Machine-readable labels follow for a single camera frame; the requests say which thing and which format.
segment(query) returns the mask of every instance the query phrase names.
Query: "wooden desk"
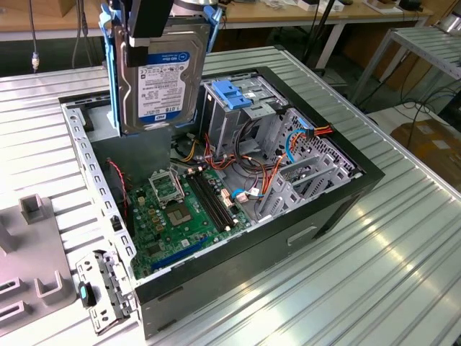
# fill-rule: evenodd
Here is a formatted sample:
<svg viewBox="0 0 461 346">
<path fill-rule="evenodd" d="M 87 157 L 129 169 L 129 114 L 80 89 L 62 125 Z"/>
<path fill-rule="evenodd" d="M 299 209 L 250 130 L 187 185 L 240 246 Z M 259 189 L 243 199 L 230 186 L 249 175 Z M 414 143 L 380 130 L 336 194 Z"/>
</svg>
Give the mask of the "wooden desk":
<svg viewBox="0 0 461 346">
<path fill-rule="evenodd" d="M 230 29 L 244 27 L 244 23 L 251 23 L 252 26 L 250 27 L 279 27 L 284 22 L 288 22 L 288 26 L 294 26 L 293 22 L 305 25 L 308 21 L 312 22 L 315 14 L 314 11 L 307 12 L 297 6 L 273 9 L 261 2 L 256 4 L 230 3 L 227 8 L 227 23 Z M 342 12 L 330 13 L 327 23 L 336 24 L 341 20 L 347 20 L 348 23 L 416 21 L 432 15 L 432 11 L 429 9 L 424 9 L 418 14 L 409 11 L 404 12 L 405 16 L 403 14 L 381 14 L 363 4 L 361 0 L 354 0 L 354 3 L 345 6 Z"/>
<path fill-rule="evenodd" d="M 86 21 L 89 26 L 89 36 L 102 35 L 99 26 L 100 3 L 104 0 L 85 0 Z M 227 6 L 225 29 L 243 29 L 252 27 L 288 27 L 312 25 L 314 12 L 307 12 L 297 6 L 287 6 L 284 9 L 273 9 L 266 4 L 236 4 Z M 412 21 L 416 26 L 422 26 L 432 15 L 432 11 L 425 9 L 422 12 L 405 12 L 404 14 L 380 14 L 360 0 L 355 0 L 351 6 L 344 7 L 342 12 L 331 13 L 326 21 L 334 25 L 330 38 L 322 52 L 317 67 L 324 68 L 333 49 L 338 42 L 346 24 L 371 22 L 399 22 Z M 47 17 L 41 14 L 34 15 L 37 39 L 64 38 L 76 36 L 76 10 L 73 8 L 64 18 Z M 2 40 L 30 40 L 30 24 L 28 13 L 16 9 L 6 9 L 0 14 L 0 41 Z"/>
</svg>

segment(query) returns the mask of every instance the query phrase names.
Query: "hard drive label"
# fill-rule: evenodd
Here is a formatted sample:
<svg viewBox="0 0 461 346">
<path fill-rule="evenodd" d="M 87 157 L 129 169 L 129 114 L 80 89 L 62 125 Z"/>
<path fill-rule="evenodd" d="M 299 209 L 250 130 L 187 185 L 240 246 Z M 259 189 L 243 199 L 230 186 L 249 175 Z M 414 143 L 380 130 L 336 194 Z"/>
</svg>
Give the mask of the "hard drive label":
<svg viewBox="0 0 461 346">
<path fill-rule="evenodd" d="M 148 65 L 138 68 L 138 114 L 155 123 L 179 115 L 186 84 L 181 75 L 189 67 L 188 52 L 149 54 Z"/>
</svg>

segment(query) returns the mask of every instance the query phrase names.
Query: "blue plastic clip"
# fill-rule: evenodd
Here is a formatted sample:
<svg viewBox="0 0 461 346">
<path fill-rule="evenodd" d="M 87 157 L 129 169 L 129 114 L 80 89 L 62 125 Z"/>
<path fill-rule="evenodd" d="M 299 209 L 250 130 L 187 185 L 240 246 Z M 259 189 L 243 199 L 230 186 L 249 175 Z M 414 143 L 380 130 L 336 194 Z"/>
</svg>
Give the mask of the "blue plastic clip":
<svg viewBox="0 0 461 346">
<path fill-rule="evenodd" d="M 106 57 L 107 57 L 107 73 L 109 74 L 109 91 L 110 91 L 110 105 L 112 111 L 112 126 L 117 129 L 120 136 L 120 121 L 118 113 L 118 86 L 117 86 L 117 66 L 115 62 L 115 47 L 112 44 L 110 33 L 106 29 L 105 25 L 111 22 L 114 17 L 117 16 L 117 12 L 111 11 L 111 9 L 106 5 L 101 5 L 102 12 L 99 15 L 99 27 L 101 28 L 102 34 L 104 36 L 104 45 L 106 48 Z"/>
<path fill-rule="evenodd" d="M 238 87 L 229 81 L 214 81 L 211 85 L 232 110 L 248 107 L 253 104 L 250 99 L 242 95 Z"/>
<path fill-rule="evenodd" d="M 215 10 L 211 6 L 205 6 L 203 13 L 205 14 L 205 19 L 210 23 L 212 28 L 212 33 L 210 39 L 208 40 L 207 47 L 207 53 L 211 53 L 215 44 L 216 36 L 218 36 L 219 24 L 221 22 L 221 17 L 223 16 L 223 9 L 218 7 L 218 9 Z"/>
</svg>

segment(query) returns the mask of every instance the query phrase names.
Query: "black ram slot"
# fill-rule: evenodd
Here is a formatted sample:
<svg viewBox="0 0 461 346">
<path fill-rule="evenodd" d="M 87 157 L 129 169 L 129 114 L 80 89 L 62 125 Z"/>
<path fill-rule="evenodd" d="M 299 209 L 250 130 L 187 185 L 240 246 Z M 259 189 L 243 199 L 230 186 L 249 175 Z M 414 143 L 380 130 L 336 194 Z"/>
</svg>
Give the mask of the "black ram slot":
<svg viewBox="0 0 461 346">
<path fill-rule="evenodd" d="M 203 190 L 203 192 L 206 195 L 210 196 L 210 199 L 212 201 L 212 204 L 215 206 L 215 208 L 218 209 L 218 212 L 220 214 L 220 218 L 223 219 L 226 223 L 227 226 L 229 227 L 234 227 L 234 223 L 232 221 L 232 218 L 229 216 L 228 211 L 224 207 L 223 203 L 220 201 L 220 199 L 215 195 L 215 192 L 211 188 L 210 184 L 208 181 L 202 176 L 198 175 L 197 176 L 197 181 L 199 183 L 200 188 Z"/>
<path fill-rule="evenodd" d="M 208 181 L 201 175 L 188 177 L 187 181 L 218 231 L 223 232 L 226 226 L 233 227 L 232 218 L 216 197 Z"/>
<path fill-rule="evenodd" d="M 207 196 L 204 194 L 202 189 L 200 189 L 199 183 L 197 182 L 195 177 L 188 177 L 186 178 L 186 181 L 189 183 L 190 187 L 194 191 L 194 194 L 197 196 L 197 199 L 200 201 L 200 204 L 205 209 L 205 211 L 211 218 L 212 222 L 215 224 L 216 228 L 218 229 L 218 231 L 219 232 L 224 231 L 226 224 L 219 217 L 218 212 L 216 211 L 216 209 L 214 209 L 212 203 L 207 198 Z"/>
</svg>

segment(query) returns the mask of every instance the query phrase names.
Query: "yellow wire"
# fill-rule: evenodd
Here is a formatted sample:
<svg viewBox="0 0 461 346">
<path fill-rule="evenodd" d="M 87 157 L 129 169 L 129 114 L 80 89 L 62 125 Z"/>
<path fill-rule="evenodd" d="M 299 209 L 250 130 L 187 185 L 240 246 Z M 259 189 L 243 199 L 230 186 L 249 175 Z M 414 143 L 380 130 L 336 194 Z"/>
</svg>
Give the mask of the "yellow wire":
<svg viewBox="0 0 461 346">
<path fill-rule="evenodd" d="M 191 149 L 190 149 L 189 155 L 187 155 L 187 157 L 186 157 L 185 159 L 182 159 L 182 160 L 181 160 L 182 162 L 188 162 L 188 161 L 190 161 L 190 160 L 192 159 L 192 157 L 194 157 L 195 144 L 197 144 L 197 141 L 194 141 L 194 142 L 192 143 L 192 147 L 191 147 Z"/>
</svg>

